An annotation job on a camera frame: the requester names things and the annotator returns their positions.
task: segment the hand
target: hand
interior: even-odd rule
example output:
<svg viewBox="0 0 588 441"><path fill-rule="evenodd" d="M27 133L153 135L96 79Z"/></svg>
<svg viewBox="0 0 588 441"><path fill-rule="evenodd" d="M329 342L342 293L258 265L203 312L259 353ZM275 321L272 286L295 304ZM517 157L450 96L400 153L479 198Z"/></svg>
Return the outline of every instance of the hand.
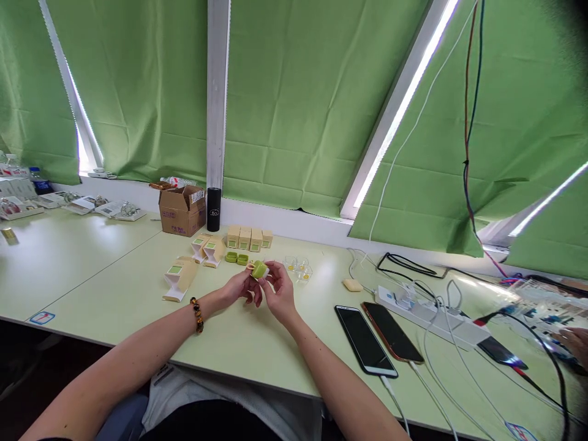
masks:
<svg viewBox="0 0 588 441"><path fill-rule="evenodd" d="M239 297L245 297L247 299L245 304L254 301L256 307L259 307L262 303L262 291L257 281L251 277L250 269L246 269L231 277L219 291L222 293L224 303L226 304L225 307L231 306Z"/></svg>
<svg viewBox="0 0 588 441"><path fill-rule="evenodd" d="M269 275L267 280L259 279L259 284L265 292L265 301L275 318L288 328L296 318L300 317L294 305L292 281L281 263L270 261L265 264L269 268Z"/></svg>
<svg viewBox="0 0 588 441"><path fill-rule="evenodd" d="M582 328L564 328L559 334L551 335L578 359L584 369L588 369L588 330Z"/></svg>

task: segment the small gold container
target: small gold container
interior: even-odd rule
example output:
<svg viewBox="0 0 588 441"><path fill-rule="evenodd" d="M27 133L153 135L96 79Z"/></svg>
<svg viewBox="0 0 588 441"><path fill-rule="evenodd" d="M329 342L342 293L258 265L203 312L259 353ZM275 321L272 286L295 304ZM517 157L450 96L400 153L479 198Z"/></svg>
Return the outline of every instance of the small gold container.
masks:
<svg viewBox="0 0 588 441"><path fill-rule="evenodd" d="M6 239L15 239L17 237L10 227L2 229L2 236L4 236Z"/></svg>

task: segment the tiger eye bracelet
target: tiger eye bracelet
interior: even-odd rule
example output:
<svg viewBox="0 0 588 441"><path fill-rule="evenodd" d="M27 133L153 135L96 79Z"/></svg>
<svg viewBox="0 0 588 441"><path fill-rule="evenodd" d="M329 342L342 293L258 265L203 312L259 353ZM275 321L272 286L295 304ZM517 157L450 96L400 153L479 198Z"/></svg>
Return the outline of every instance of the tiger eye bracelet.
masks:
<svg viewBox="0 0 588 441"><path fill-rule="evenodd" d="M196 315L196 332L198 334L202 334L202 331L204 330L204 320L202 319L200 305L198 304L196 297L192 297L190 299L190 303L194 306L194 314Z"/></svg>

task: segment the smartphone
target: smartphone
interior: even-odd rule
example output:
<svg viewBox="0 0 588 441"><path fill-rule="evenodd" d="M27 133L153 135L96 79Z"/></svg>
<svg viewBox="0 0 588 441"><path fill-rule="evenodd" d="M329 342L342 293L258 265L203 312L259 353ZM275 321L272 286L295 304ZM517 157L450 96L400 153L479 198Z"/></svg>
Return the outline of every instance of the smartphone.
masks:
<svg viewBox="0 0 588 441"><path fill-rule="evenodd" d="M486 352L496 363L506 364L507 366L515 366L517 368L526 370L529 367L522 362L515 354L506 349L494 337L488 337L478 346L482 351Z"/></svg>
<svg viewBox="0 0 588 441"><path fill-rule="evenodd" d="M398 373L360 310L337 305L335 311L363 371L366 374L397 378Z"/></svg>
<svg viewBox="0 0 588 441"><path fill-rule="evenodd" d="M423 356L384 306L377 303L364 302L361 304L361 307L384 341L384 346L388 348L388 351L395 359L414 361L417 364L424 363Z"/></svg>

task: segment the black thermos bottle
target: black thermos bottle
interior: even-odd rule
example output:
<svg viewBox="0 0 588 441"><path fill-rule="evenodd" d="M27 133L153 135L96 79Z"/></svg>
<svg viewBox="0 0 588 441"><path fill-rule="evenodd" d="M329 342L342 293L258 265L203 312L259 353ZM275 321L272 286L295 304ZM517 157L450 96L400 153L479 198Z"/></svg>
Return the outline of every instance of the black thermos bottle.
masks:
<svg viewBox="0 0 588 441"><path fill-rule="evenodd" d="M206 206L206 229L216 232L221 227L221 195L220 188L208 189L208 204Z"/></svg>

